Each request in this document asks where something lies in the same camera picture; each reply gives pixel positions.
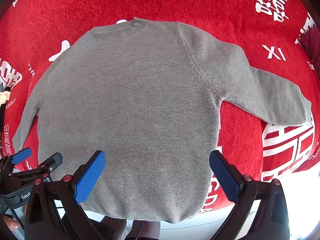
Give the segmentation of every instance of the sweater seam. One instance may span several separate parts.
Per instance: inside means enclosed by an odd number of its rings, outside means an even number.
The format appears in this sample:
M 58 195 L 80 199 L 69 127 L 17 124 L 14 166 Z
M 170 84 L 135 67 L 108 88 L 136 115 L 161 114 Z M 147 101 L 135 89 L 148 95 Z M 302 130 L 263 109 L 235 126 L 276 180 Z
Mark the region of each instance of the sweater seam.
M 187 51 L 188 51 L 188 53 L 189 53 L 189 55 L 190 55 L 190 58 L 191 58 L 191 60 L 192 60 L 192 63 L 193 63 L 193 65 L 194 65 L 194 67 L 196 68 L 197 72 L 199 73 L 199 75 L 200 75 L 200 76 L 204 79 L 204 81 L 220 96 L 220 98 L 223 98 L 222 95 L 220 94 L 220 92 L 207 80 L 207 77 L 201 72 L 198 64 L 196 63 L 196 59 L 193 57 L 191 51 L 189 50 L 189 48 L 188 48 L 188 46 L 187 46 L 187 44 L 186 44 L 186 42 L 185 42 L 185 40 L 184 40 L 184 38 L 183 38 L 183 35 L 182 35 L 182 33 L 181 33 L 181 23 L 180 23 L 180 22 L 179 22 L 179 35 L 180 35 L 180 37 L 181 37 L 181 39 L 182 39 L 182 41 L 183 41 L 184 46 L 187 48 Z

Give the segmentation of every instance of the blue gripper pad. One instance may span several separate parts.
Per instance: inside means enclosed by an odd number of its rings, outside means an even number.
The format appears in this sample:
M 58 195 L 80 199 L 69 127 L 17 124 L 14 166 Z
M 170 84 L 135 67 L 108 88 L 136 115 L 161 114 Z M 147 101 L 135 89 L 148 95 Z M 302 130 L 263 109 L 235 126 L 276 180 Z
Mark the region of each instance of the blue gripper pad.
M 25 148 L 12 156 L 11 163 L 19 164 L 31 156 L 31 149 Z
M 100 152 L 76 185 L 75 199 L 78 204 L 87 200 L 105 166 L 106 155 Z
M 240 185 L 214 151 L 210 154 L 209 164 L 228 200 L 237 203 L 239 201 Z

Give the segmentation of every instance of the yellow cloth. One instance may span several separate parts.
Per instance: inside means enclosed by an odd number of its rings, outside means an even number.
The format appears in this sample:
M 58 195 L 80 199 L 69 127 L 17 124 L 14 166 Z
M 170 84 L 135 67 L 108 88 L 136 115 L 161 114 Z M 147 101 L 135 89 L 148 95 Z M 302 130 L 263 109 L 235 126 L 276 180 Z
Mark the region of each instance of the yellow cloth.
M 9 100 L 9 98 L 10 98 L 9 91 L 0 92 L 0 105 L 5 104 L 6 101 Z

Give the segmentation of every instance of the crew neck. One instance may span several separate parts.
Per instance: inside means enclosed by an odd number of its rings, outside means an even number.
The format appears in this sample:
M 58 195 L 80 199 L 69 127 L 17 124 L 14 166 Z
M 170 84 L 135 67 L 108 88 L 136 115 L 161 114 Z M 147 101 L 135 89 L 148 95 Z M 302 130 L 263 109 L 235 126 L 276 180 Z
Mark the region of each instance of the crew neck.
M 133 20 L 107 26 L 93 27 L 81 38 L 89 49 L 103 49 L 122 43 L 147 27 L 147 20 L 134 17 Z

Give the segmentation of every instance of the gray sweater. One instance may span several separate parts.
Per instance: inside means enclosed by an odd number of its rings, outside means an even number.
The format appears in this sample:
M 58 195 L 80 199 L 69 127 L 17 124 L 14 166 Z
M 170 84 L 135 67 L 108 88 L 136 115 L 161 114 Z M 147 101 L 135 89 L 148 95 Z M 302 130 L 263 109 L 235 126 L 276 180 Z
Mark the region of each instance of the gray sweater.
M 105 152 L 84 209 L 178 223 L 204 205 L 223 100 L 268 123 L 311 125 L 299 87 L 251 67 L 239 46 L 183 23 L 135 18 L 93 28 L 51 64 L 13 146 L 22 149 L 37 115 L 39 162 L 64 158 L 53 179 Z

